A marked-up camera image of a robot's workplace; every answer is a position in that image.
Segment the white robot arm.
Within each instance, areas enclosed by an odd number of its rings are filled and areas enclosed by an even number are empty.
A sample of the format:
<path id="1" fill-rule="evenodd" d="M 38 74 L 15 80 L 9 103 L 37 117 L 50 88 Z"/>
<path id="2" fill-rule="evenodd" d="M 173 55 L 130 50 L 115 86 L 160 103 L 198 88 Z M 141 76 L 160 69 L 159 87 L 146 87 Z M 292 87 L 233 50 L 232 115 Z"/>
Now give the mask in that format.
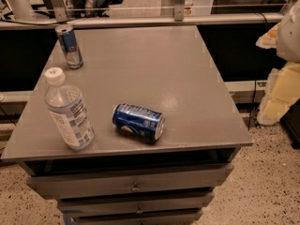
<path id="1" fill-rule="evenodd" d="M 277 30 L 277 56 L 300 62 L 300 0 L 284 15 Z"/>

